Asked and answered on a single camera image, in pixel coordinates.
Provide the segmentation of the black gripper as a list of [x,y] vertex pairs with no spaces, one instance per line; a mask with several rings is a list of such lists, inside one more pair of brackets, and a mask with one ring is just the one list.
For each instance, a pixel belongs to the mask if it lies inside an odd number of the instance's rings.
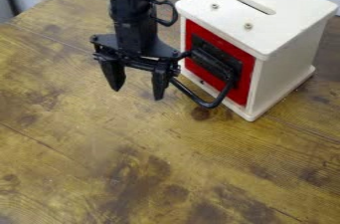
[[148,18],[133,23],[116,23],[113,34],[91,37],[95,60],[116,92],[125,83],[125,67],[131,67],[153,73],[155,100],[164,98],[171,73],[179,71],[180,52],[160,39],[159,25],[171,27],[175,22],[176,19]]

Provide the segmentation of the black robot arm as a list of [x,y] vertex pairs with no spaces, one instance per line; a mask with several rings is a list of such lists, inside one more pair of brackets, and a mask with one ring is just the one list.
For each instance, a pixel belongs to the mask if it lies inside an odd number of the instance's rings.
[[121,89],[125,67],[148,71],[159,101],[179,73],[180,53],[159,38],[159,25],[171,27],[177,21],[175,5],[169,0],[109,0],[109,15],[115,33],[91,37],[109,86],[116,92]]

